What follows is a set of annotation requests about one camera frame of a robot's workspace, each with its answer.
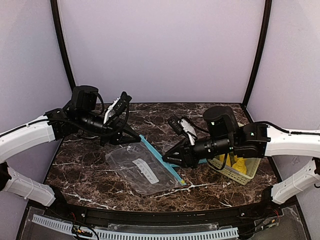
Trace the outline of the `clear zip bag blue zipper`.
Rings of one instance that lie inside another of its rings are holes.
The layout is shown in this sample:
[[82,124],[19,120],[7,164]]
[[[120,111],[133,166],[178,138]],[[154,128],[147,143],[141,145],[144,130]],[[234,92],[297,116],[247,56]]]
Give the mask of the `clear zip bag blue zipper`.
[[139,195],[148,196],[181,188],[182,178],[145,139],[113,150],[106,163]]

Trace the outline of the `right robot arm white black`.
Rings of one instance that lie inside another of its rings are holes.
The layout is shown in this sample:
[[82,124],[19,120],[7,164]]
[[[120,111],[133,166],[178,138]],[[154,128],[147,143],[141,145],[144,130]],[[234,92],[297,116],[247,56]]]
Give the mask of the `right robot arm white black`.
[[210,160],[229,153],[244,159],[285,155],[311,157],[299,171],[263,191],[263,201],[278,205],[319,182],[319,130],[284,129],[267,121],[239,126],[228,106],[213,106],[202,117],[209,134],[203,138],[196,136],[196,126],[188,118],[173,115],[168,119],[176,134],[185,138],[165,153],[164,162],[195,169],[202,159]]

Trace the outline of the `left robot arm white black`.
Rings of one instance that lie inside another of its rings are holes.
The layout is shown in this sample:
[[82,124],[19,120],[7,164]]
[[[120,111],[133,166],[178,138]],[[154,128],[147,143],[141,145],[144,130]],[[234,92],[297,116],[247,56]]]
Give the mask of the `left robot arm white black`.
[[45,207],[64,203],[60,190],[41,184],[8,166],[7,160],[41,144],[85,132],[99,138],[100,146],[139,143],[141,137],[128,125],[132,97],[125,91],[108,107],[95,113],[102,101],[94,86],[80,85],[72,90],[63,108],[47,111],[35,120],[0,135],[0,189]]

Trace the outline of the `yellow toy pear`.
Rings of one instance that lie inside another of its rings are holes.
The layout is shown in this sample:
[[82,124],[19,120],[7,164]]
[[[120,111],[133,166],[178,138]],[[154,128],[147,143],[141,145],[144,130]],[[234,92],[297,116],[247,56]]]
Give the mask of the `yellow toy pear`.
[[246,175],[247,174],[246,159],[235,155],[234,164],[232,165],[232,168]]

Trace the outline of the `pale green plastic basket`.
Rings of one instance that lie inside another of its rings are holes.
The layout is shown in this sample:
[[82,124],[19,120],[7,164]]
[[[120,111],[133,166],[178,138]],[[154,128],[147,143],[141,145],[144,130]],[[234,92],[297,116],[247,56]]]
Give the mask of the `pale green plastic basket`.
[[214,155],[204,158],[208,166],[243,186],[254,178],[261,161],[260,158],[243,158],[236,155],[230,144],[227,146],[227,152],[225,149],[218,149],[213,153]]

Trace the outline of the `black front table rail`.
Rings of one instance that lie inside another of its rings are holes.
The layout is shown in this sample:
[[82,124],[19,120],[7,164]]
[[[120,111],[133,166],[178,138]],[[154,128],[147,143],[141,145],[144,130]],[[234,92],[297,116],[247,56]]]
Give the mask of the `black front table rail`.
[[253,203],[238,207],[229,207],[202,211],[185,212],[139,212],[107,210],[65,204],[62,210],[34,204],[49,216],[60,214],[63,217],[75,217],[78,222],[90,226],[107,226],[109,224],[138,226],[183,226],[217,223],[220,226],[253,225],[256,220],[277,217],[280,210],[267,203]]

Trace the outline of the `left black frame post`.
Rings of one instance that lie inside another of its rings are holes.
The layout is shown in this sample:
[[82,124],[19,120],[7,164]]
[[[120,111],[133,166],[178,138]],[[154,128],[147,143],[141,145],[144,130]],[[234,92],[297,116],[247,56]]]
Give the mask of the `left black frame post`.
[[73,71],[70,55],[67,48],[67,42],[66,42],[63,23],[62,23],[62,16],[60,13],[59,1],[50,0],[50,8],[51,8],[51,14],[52,14],[59,52],[62,59],[65,75],[67,77],[68,86],[70,88],[70,100],[71,100],[73,95],[73,90],[77,86],[77,83],[75,80],[75,74]]

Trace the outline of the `black frame post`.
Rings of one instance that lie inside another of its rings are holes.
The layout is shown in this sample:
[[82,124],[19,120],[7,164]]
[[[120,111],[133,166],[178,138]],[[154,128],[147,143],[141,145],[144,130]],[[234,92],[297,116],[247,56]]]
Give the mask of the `black frame post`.
[[68,86],[70,88],[70,100],[71,100],[73,95],[73,90],[77,86],[77,83],[75,80],[75,74],[73,71],[70,55],[67,48],[67,42],[66,42],[63,23],[62,23],[62,16],[60,13],[59,1],[50,0],[50,8],[51,8],[51,14],[52,14],[59,52],[62,59],[65,75],[67,77]]
[[249,76],[248,84],[246,87],[246,91],[243,97],[242,105],[247,108],[253,88],[256,82],[256,77],[258,74],[258,70],[260,67],[264,47],[265,47],[265,42],[267,38],[267,33],[268,33],[268,27],[269,27],[269,21],[270,21],[270,16],[271,16],[271,9],[272,9],[272,0],[265,0],[264,1],[264,9],[263,9],[263,16],[262,16],[262,22],[261,22],[261,28],[260,28],[260,33],[259,33],[259,39],[257,42],[257,48],[256,48],[256,53],[251,69],[251,73]]

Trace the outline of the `right black frame post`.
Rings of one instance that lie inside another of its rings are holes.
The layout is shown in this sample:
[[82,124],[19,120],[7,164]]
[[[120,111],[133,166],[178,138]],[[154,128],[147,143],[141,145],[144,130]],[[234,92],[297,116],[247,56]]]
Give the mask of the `right black frame post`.
[[259,33],[259,39],[257,42],[257,48],[256,48],[256,53],[251,69],[251,73],[249,76],[248,84],[246,87],[246,91],[243,97],[242,105],[247,108],[253,88],[256,82],[256,77],[258,74],[258,70],[260,67],[264,47],[265,47],[265,42],[267,38],[267,33],[268,33],[268,27],[269,27],[269,21],[270,21],[270,16],[271,16],[271,9],[272,9],[272,0],[265,0],[264,1],[264,9],[263,9],[263,16],[262,16],[262,22],[261,22],[261,28],[260,28],[260,33]]

